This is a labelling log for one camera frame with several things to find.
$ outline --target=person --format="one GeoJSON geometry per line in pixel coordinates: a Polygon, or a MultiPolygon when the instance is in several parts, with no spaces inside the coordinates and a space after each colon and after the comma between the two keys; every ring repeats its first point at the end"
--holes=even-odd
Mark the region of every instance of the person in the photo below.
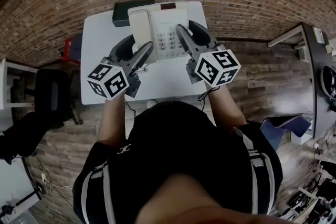
{"type": "Polygon", "coordinates": [[[208,89],[216,126],[190,104],[162,102],[135,117],[128,139],[124,94],[105,102],[73,187],[83,223],[288,223],[266,216],[282,181],[276,152],[226,86],[208,89]]]}

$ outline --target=dark box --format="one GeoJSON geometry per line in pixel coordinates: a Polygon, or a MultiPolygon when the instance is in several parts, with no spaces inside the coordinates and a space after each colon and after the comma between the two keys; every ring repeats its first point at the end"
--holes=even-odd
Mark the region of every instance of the dark box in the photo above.
{"type": "Polygon", "coordinates": [[[130,26],[130,21],[128,19],[128,13],[127,13],[129,8],[151,5],[154,3],[155,0],[137,0],[137,1],[116,3],[114,5],[112,22],[115,25],[115,27],[130,26]]]}

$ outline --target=white cube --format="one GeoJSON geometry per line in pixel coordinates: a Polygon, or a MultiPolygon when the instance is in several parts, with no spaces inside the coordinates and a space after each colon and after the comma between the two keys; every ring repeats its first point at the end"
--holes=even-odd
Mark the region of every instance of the white cube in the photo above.
{"type": "Polygon", "coordinates": [[[87,80],[95,92],[108,100],[114,99],[129,87],[125,73],[121,67],[100,63],[88,75],[87,80]]]}
{"type": "Polygon", "coordinates": [[[202,53],[195,72],[214,88],[233,81],[240,68],[231,50],[220,50],[202,53]]]}

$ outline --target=telephone handset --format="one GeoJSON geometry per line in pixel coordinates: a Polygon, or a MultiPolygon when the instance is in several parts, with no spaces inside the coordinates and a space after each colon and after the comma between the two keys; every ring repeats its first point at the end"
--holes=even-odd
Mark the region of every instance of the telephone handset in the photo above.
{"type": "Polygon", "coordinates": [[[187,2],[130,8],[128,15],[135,43],[138,46],[148,41],[154,43],[154,50],[146,63],[187,56],[176,34],[178,24],[188,29],[187,2]]]}

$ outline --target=red object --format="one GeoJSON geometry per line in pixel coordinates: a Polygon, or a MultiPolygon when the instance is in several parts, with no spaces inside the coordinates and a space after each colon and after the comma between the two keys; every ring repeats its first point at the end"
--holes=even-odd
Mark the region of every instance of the red object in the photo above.
{"type": "Polygon", "coordinates": [[[73,62],[73,63],[79,65],[80,61],[70,59],[71,45],[72,45],[72,38],[66,39],[65,40],[65,46],[64,46],[64,55],[61,56],[61,60],[66,61],[66,62],[73,62]]]}

